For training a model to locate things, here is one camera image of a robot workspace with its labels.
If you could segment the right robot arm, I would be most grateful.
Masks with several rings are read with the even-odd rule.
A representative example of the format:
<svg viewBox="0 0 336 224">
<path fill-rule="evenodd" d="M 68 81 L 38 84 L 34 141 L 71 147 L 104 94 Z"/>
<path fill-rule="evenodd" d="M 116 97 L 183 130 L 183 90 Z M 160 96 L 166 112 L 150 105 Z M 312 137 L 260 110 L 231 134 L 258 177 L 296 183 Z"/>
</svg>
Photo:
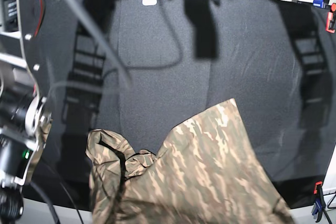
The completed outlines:
<svg viewBox="0 0 336 224">
<path fill-rule="evenodd" d="M 1 223 L 24 211 L 30 184 L 50 129 L 47 99 L 34 72 L 35 40 L 45 15 L 43 0 L 1 0 Z"/>
</svg>

